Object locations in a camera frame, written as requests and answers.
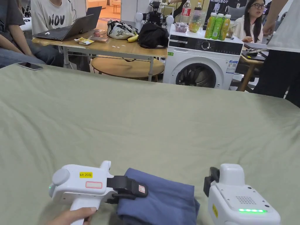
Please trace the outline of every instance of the blue folded cloth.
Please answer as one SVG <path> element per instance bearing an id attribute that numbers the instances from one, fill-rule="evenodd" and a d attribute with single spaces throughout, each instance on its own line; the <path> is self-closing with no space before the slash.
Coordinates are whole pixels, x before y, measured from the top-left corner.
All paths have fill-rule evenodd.
<path id="1" fill-rule="evenodd" d="M 118 216 L 127 224 L 195 225 L 200 204 L 194 186 L 169 181 L 132 168 L 125 176 L 148 186 L 146 198 L 120 199 Z"/>

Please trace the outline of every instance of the smartphone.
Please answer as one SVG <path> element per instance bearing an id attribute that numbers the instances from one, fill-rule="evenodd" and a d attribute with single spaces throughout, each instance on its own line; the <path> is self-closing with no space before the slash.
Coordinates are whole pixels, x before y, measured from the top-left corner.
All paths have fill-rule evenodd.
<path id="1" fill-rule="evenodd" d="M 35 65 L 35 64 L 29 63 L 29 62 L 20 62 L 20 63 L 18 63 L 18 65 L 22 66 L 24 68 L 33 70 L 33 71 L 37 71 L 37 70 L 41 70 L 42 69 L 41 66 L 38 66 L 38 65 Z"/>

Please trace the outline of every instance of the human hand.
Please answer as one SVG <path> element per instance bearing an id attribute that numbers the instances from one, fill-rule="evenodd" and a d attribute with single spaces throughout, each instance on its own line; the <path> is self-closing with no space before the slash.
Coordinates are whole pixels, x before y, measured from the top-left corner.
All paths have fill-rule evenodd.
<path id="1" fill-rule="evenodd" d="M 169 1 L 169 4 L 173 4 L 173 3 L 177 3 L 177 2 L 181 2 L 181 0 L 171 0 L 171 1 Z"/>
<path id="2" fill-rule="evenodd" d="M 65 211 L 54 220 L 47 223 L 47 225 L 71 225 L 71 223 L 87 218 L 83 225 L 89 225 L 91 216 L 97 211 L 95 207 L 92 208 L 80 208 L 73 211 Z"/>
<path id="3" fill-rule="evenodd" d="M 271 35 L 275 30 L 275 22 L 266 22 L 262 28 L 262 32 L 264 35 Z"/>
<path id="4" fill-rule="evenodd" d="M 242 40 L 242 42 L 246 42 L 246 43 L 250 43 L 250 42 L 252 42 L 252 41 L 253 41 L 253 38 L 250 37 L 250 36 L 246 36 L 246 37 Z"/>

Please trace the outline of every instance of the bag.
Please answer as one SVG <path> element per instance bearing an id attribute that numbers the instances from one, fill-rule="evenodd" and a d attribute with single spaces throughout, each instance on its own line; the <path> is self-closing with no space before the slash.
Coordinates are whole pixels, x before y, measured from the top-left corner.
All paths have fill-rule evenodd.
<path id="1" fill-rule="evenodd" d="M 107 22 L 107 36 L 118 39 L 127 40 L 135 36 L 137 30 L 122 21 L 110 20 Z"/>
<path id="2" fill-rule="evenodd" d="M 145 23 L 139 33 L 139 44 L 143 48 L 166 48 L 169 42 L 167 29 L 157 24 Z"/>

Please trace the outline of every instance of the yellow label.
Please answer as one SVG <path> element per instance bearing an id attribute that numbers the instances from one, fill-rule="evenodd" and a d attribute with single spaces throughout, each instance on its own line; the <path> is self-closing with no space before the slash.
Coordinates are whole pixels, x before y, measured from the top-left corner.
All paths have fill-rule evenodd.
<path id="1" fill-rule="evenodd" d="M 212 210 L 213 210 L 214 215 L 216 216 L 216 218 L 218 218 L 218 210 L 217 210 L 217 208 L 215 207 L 214 204 L 212 204 Z"/>
<path id="2" fill-rule="evenodd" d="M 93 178 L 93 172 L 80 172 L 80 178 Z"/>

